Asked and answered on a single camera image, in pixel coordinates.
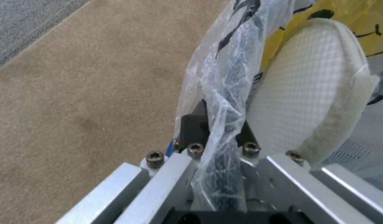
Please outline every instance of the white mesh pad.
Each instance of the white mesh pad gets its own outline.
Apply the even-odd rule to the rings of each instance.
[[[313,19],[294,33],[267,70],[247,120],[263,156],[294,149],[315,165],[350,135],[378,78],[343,24]]]

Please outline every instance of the yellow fabric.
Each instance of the yellow fabric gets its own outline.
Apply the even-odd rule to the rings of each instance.
[[[383,0],[319,0],[307,10],[295,14],[287,27],[284,27],[285,30],[279,29],[267,39],[262,70],[275,56],[284,36],[320,10],[333,11],[331,19],[344,23],[355,33],[366,56],[383,52]]]

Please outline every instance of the clear plastic wrap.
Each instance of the clear plastic wrap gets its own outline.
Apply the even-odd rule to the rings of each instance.
[[[201,209],[246,208],[235,136],[245,121],[265,39],[311,4],[311,0],[232,0],[194,52],[180,93],[175,136],[180,118],[205,99],[210,137],[191,183]]]

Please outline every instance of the floor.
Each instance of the floor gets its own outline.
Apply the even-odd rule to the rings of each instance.
[[[0,66],[88,0],[0,0]]]
[[[90,0],[0,67],[0,223],[52,223],[164,151],[183,72],[227,0]]]

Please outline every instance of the blue part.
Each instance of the blue part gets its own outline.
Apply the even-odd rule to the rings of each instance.
[[[172,153],[173,153],[173,140],[170,141],[167,151],[165,152],[165,155],[169,157],[172,155]]]

